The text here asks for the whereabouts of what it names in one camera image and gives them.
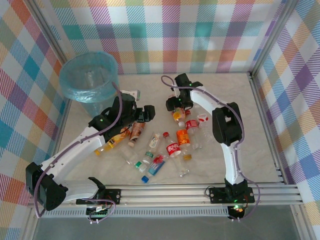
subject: white floor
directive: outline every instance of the white floor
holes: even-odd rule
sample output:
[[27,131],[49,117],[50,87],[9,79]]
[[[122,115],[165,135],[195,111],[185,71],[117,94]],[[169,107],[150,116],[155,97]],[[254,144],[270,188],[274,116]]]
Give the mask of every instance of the white floor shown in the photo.
[[[147,123],[144,132],[137,141],[134,150],[142,157],[153,131],[169,132],[175,137],[178,128],[170,112],[166,109],[166,100],[172,94],[169,87],[161,83],[160,74],[120,75],[120,89],[139,89],[141,92],[138,107],[154,105],[156,116]],[[239,105],[245,129],[245,140],[241,147],[242,171],[255,182],[277,182],[278,177],[268,142],[256,107],[256,103],[245,73],[188,74],[192,82],[199,81],[212,94],[221,100]],[[63,133],[60,149],[77,137],[88,125],[91,117],[81,104],[73,101]],[[96,177],[106,185],[141,184],[139,172],[132,169],[117,153],[115,148],[103,156],[89,155],[67,176],[67,180],[84,180]],[[214,142],[199,149],[188,163],[190,174],[179,177],[174,163],[168,160],[155,177],[154,184],[192,184],[223,183],[225,161],[220,144]]]

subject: robotic arm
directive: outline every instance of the robotic arm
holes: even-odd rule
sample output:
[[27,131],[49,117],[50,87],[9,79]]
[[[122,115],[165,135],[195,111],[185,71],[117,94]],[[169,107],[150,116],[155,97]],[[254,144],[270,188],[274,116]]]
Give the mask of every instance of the robotic arm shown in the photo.
[[[26,167],[26,185],[28,191],[34,196],[36,183],[48,166],[51,168],[43,177],[39,191],[38,202],[47,210],[53,210],[62,202],[76,200],[82,198],[88,199],[106,199],[106,188],[94,177],[84,181],[65,181],[68,173],[74,169],[76,165],[87,158],[94,150],[104,145],[113,136],[120,134],[121,129],[127,127],[133,122],[139,123],[149,122],[155,117],[155,107],[145,105],[137,108],[135,98],[129,94],[121,93],[122,112],[119,120],[108,131],[98,134],[94,137],[83,140],[87,136],[97,134],[101,130],[110,126],[119,114],[120,101],[117,96],[114,99],[112,107],[105,109],[100,115],[97,115],[89,122],[88,127],[67,147],[51,157],[50,159],[37,165],[34,162]],[[58,162],[52,165],[53,160],[59,156],[65,149],[72,144],[79,142],[69,151],[67,151]]]
[[190,109],[194,103],[202,106],[212,115],[212,133],[222,147],[226,169],[225,187],[209,189],[211,203],[254,203],[253,190],[248,187],[247,180],[244,179],[240,168],[237,167],[237,162],[241,162],[241,144],[238,143],[242,138],[242,128],[230,108],[241,120],[238,105],[235,102],[223,102],[215,96],[213,98],[216,101],[213,100],[205,94],[206,89],[200,82],[191,82],[185,73],[178,75],[174,80],[173,86],[182,88],[171,88],[175,92],[175,96],[166,101],[167,110],[173,111],[175,108]]

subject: plaid backdrop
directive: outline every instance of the plaid backdrop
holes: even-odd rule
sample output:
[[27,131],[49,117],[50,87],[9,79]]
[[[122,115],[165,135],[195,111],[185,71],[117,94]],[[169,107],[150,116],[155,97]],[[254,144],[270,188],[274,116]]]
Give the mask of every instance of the plaid backdrop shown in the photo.
[[114,56],[119,74],[247,72],[286,0],[36,0],[70,58]]
[[258,74],[277,149],[320,239],[320,0],[301,0]]
[[18,239],[26,166],[53,152],[65,109],[60,62],[22,0],[0,0],[0,240]]

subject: trash bin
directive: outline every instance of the trash bin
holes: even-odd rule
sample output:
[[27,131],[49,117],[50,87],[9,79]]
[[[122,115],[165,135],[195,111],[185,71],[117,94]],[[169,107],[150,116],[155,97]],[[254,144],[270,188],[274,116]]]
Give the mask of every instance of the trash bin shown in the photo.
[[118,63],[105,52],[86,52],[67,61],[59,75],[62,93],[80,102],[86,112],[95,117],[111,107],[117,91]]

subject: blue bottle cap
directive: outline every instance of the blue bottle cap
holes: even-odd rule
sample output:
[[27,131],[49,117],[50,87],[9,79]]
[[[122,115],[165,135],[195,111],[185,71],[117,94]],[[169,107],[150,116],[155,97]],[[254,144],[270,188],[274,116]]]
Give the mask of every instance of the blue bottle cap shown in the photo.
[[143,176],[141,180],[146,184],[149,181],[149,178],[147,176]]

